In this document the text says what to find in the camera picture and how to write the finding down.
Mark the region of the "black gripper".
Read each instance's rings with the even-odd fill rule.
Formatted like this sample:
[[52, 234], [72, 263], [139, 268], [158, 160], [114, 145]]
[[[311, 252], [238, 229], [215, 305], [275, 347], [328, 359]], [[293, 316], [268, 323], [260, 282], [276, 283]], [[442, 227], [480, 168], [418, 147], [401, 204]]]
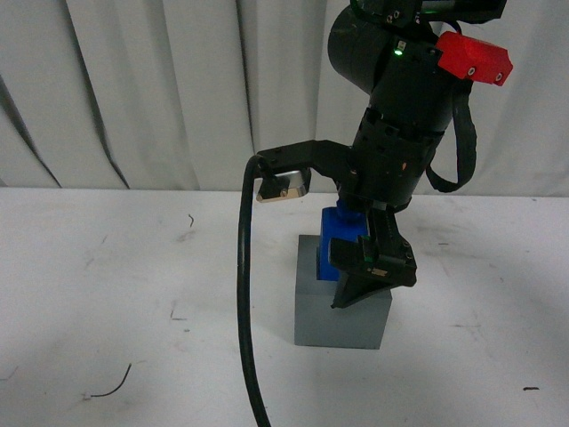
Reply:
[[376, 109], [365, 110], [347, 157], [352, 181], [338, 184], [339, 196], [352, 210], [372, 202], [389, 207], [368, 209], [366, 235], [353, 241], [331, 239], [329, 262], [340, 272], [334, 309], [416, 284], [413, 250], [399, 233], [393, 209], [410, 203], [444, 134], [388, 121]]

